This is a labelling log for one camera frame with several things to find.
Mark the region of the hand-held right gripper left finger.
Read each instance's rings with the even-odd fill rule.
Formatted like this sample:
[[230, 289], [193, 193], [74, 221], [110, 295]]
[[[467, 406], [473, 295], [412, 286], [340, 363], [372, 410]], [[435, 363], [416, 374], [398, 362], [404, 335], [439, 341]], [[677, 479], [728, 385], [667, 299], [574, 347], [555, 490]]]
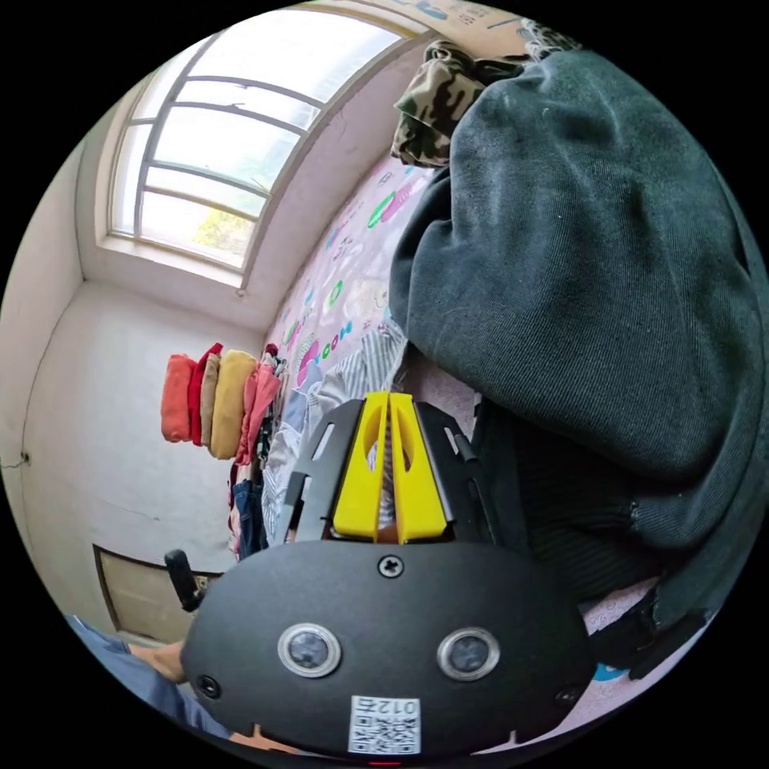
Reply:
[[378, 539], [388, 412], [389, 394], [384, 391], [369, 393], [359, 409], [333, 515], [339, 537]]

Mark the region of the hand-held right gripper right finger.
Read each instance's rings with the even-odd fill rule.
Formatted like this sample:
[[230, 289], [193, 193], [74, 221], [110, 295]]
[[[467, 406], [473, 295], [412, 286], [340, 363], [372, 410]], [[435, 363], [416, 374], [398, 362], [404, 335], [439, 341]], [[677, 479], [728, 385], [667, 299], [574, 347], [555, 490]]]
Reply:
[[412, 397], [392, 393], [389, 415], [398, 543], [438, 539], [447, 520]]

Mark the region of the person's left hand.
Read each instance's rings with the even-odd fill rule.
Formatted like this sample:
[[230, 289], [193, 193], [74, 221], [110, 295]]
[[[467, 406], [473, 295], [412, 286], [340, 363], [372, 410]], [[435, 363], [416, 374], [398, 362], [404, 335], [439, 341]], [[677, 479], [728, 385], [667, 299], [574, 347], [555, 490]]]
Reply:
[[183, 685], [188, 681], [181, 662], [183, 647], [184, 641], [153, 647], [134, 643], [127, 645], [132, 655], [175, 685]]

